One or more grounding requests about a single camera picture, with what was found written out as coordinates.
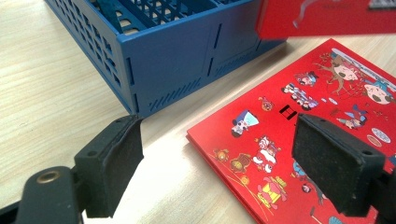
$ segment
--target wooden table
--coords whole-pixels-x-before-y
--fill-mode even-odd
[[[140,163],[113,219],[86,223],[252,223],[254,220],[185,138],[186,131],[328,37],[283,47],[145,119]],[[396,35],[335,39],[396,75]],[[0,207],[24,182],[74,155],[127,115],[43,0],[0,2]]]

